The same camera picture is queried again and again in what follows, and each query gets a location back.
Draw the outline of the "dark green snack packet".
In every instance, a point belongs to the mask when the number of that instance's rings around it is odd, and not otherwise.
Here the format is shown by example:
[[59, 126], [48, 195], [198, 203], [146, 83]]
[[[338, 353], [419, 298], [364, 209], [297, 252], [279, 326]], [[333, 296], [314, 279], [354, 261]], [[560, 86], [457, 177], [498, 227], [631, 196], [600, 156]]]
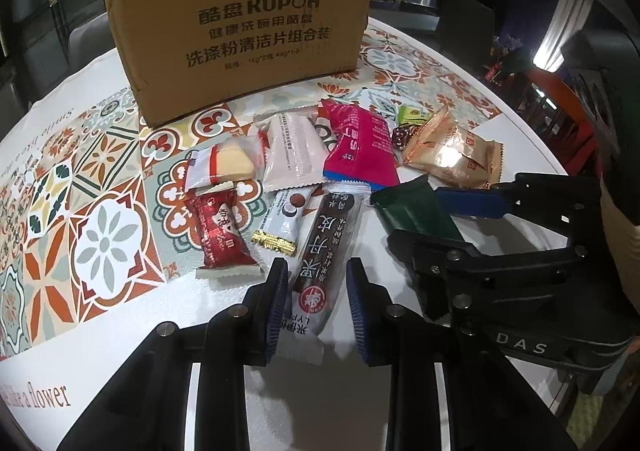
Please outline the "dark green snack packet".
[[464, 241], [454, 220], [439, 205], [426, 174], [373, 192], [370, 203], [387, 234], [402, 230], [450, 241]]

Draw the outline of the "dark brown snack bar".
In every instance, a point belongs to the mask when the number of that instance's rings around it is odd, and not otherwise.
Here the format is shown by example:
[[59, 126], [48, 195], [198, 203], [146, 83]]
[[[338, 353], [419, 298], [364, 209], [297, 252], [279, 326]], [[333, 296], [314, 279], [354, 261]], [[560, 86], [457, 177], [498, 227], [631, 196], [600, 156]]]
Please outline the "dark brown snack bar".
[[278, 344], [280, 356], [322, 363], [320, 334], [334, 309], [360, 212], [370, 194], [370, 185], [362, 182], [334, 182], [326, 187], [290, 282], [290, 304]]

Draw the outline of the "red snack packet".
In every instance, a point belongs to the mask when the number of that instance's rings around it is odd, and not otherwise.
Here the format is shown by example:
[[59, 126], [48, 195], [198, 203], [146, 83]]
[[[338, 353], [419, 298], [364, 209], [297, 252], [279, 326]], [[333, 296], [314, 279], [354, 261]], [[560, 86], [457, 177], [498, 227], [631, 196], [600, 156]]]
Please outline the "red snack packet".
[[201, 239], [201, 270], [215, 278], [258, 277], [262, 268], [244, 241], [233, 212], [235, 186], [224, 182], [212, 191], [191, 196], [186, 208], [194, 216]]

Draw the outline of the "gold brown snack packet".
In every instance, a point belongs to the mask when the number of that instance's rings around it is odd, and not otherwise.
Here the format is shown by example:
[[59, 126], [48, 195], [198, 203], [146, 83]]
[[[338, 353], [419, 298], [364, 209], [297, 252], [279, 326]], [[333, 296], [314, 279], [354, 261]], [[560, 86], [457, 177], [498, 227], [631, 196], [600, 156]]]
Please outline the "gold brown snack packet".
[[463, 128], [442, 107], [410, 137], [402, 163], [459, 188], [488, 190], [502, 176], [503, 144]]

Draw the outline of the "dark red candy packet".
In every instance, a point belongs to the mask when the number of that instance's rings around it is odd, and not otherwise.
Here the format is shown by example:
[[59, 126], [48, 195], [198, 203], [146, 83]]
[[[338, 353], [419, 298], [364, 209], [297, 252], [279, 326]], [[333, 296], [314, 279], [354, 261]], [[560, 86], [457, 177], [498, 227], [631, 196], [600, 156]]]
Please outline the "dark red candy packet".
[[405, 124], [396, 127], [392, 132], [392, 143], [398, 152], [405, 150], [412, 136], [420, 129], [418, 125]]

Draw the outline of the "magenta snack packet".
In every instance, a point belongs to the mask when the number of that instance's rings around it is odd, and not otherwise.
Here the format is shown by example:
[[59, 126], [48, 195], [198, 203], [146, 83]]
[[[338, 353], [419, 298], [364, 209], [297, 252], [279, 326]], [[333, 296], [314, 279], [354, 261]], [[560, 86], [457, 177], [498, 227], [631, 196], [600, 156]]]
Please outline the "magenta snack packet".
[[358, 105], [325, 99], [336, 145], [323, 164], [323, 176], [335, 181], [360, 181], [373, 191], [399, 184], [386, 120]]

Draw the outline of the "small green candy packet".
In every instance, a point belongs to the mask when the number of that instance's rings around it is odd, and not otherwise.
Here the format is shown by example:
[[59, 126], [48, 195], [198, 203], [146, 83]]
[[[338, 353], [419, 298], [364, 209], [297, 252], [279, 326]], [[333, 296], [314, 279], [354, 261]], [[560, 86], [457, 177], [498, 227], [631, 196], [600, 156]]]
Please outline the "small green candy packet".
[[433, 113], [410, 105], [399, 107], [397, 122], [399, 126], [422, 126], [431, 120]]

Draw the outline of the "white coconut snack packet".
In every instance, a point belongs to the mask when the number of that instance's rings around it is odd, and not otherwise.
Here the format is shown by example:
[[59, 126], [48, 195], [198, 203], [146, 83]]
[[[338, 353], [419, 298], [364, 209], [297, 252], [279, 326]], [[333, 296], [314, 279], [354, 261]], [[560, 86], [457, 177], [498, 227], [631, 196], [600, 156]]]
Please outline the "white coconut snack packet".
[[264, 249], [294, 256], [304, 212], [318, 188], [319, 185], [316, 184], [277, 191], [266, 217], [262, 219], [250, 241]]

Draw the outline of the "white beige snack packet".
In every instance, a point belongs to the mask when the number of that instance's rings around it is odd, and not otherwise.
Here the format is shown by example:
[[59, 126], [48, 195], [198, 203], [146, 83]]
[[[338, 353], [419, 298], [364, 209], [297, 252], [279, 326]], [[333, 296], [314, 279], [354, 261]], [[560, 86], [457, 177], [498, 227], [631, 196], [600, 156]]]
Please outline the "white beige snack packet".
[[299, 108], [254, 116], [254, 126], [268, 142], [262, 187], [266, 192], [303, 188], [326, 181], [329, 152], [314, 128], [317, 109]]

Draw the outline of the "patterned tile table runner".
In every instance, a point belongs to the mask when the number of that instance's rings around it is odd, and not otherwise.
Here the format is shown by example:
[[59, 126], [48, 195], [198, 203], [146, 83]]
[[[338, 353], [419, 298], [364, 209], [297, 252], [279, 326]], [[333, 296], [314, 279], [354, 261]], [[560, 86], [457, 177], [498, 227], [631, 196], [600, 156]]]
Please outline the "patterned tile table runner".
[[433, 52], [371, 25], [356, 70], [219, 103], [150, 128], [116, 52], [70, 76], [1, 143], [1, 354], [9, 358], [189, 273], [200, 240], [186, 159], [256, 115], [323, 99], [394, 120], [448, 107], [475, 128], [498, 100]]

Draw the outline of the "clear packet yellow cake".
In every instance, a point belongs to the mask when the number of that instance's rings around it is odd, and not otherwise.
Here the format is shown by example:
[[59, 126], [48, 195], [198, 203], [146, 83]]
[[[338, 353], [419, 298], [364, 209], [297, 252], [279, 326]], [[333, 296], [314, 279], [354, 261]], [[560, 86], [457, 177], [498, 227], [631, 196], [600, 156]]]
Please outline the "clear packet yellow cake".
[[232, 137], [189, 156], [184, 189], [260, 179], [264, 167], [265, 147], [261, 137]]

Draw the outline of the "brown cardboard box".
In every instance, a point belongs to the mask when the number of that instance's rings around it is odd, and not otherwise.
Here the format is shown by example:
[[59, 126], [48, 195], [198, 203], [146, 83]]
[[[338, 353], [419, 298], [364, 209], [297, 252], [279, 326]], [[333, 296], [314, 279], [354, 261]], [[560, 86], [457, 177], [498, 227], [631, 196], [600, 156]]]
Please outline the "brown cardboard box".
[[356, 67], [370, 0], [104, 0], [151, 127]]

